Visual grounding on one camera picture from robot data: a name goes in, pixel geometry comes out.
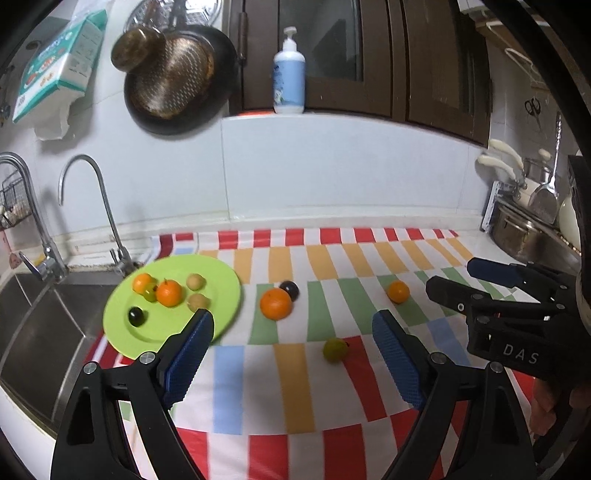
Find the person right hand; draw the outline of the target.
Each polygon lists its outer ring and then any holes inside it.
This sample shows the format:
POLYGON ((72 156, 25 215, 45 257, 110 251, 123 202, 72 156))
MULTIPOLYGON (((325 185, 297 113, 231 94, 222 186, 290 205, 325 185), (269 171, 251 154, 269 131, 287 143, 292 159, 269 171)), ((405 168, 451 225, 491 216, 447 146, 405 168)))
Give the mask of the person right hand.
MULTIPOLYGON (((570 393, 569 404, 573 409, 586 410, 590 407, 590 386, 575 388, 570 393)), ((556 422, 556 398, 550 385, 535 378, 531 402, 530 430, 544 436, 556 422)))

